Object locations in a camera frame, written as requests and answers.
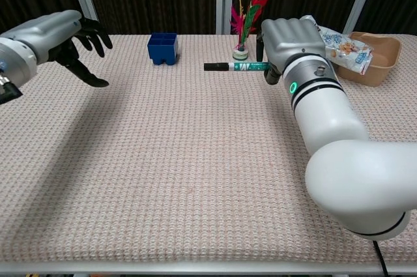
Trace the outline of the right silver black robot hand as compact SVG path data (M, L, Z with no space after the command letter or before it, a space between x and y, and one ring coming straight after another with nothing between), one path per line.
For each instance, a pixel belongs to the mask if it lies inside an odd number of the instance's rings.
M264 72L265 81L275 85L294 59L305 55L324 57L325 45L310 20L266 19L256 36L257 61L262 62L264 55L268 61L268 68Z

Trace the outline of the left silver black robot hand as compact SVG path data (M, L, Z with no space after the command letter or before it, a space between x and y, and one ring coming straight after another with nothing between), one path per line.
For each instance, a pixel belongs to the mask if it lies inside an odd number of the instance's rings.
M1 33L1 88L7 84L21 87L48 62L60 64L87 85L108 86L79 60L73 38L100 57L105 56L104 48L113 47L104 27L77 10L40 16Z

